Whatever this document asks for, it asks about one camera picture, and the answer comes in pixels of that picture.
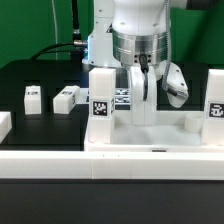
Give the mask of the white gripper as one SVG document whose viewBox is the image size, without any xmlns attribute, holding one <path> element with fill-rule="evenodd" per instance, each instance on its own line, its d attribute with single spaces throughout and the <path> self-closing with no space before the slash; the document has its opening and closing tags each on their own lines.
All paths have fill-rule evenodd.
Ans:
<svg viewBox="0 0 224 224">
<path fill-rule="evenodd" d="M 131 121 L 133 125 L 150 126 L 156 123 L 157 81 L 174 108 L 182 107 L 189 97 L 181 69 L 174 63 L 157 66 L 134 64 L 127 67 L 131 81 Z"/>
</svg>

